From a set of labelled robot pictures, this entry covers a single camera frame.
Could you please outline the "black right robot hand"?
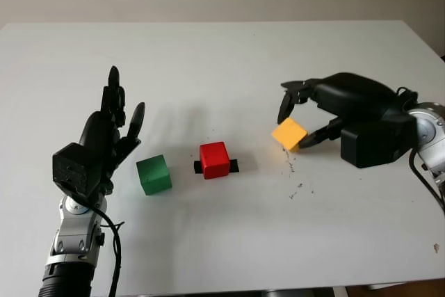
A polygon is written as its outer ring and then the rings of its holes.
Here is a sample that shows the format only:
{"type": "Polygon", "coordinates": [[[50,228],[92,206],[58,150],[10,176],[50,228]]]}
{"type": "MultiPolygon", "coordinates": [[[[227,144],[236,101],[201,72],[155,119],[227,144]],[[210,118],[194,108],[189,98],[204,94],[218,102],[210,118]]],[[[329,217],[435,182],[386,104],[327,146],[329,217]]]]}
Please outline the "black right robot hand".
{"type": "Polygon", "coordinates": [[[340,72],[322,79],[288,81],[281,84],[285,89],[277,123],[287,119],[296,104],[308,100],[335,116],[328,125],[305,136],[300,149],[337,139],[346,125],[358,121],[379,120],[393,104],[396,92],[372,79],[349,72],[340,72]]]}

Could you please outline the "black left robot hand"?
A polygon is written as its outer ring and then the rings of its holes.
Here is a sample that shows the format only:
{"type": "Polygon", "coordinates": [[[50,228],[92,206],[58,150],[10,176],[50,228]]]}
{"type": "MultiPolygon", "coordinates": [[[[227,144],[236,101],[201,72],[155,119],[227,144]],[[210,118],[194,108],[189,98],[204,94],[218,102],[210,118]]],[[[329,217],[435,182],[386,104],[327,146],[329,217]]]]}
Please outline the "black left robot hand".
{"type": "Polygon", "coordinates": [[[120,85],[120,73],[112,66],[108,84],[104,86],[100,110],[86,121],[79,144],[87,149],[91,164],[85,167],[87,177],[85,196],[90,197],[104,187],[111,192],[111,177],[119,165],[140,145],[138,135],[145,117],[145,103],[139,103],[129,123],[126,136],[120,128],[126,122],[125,91],[120,85]]]}

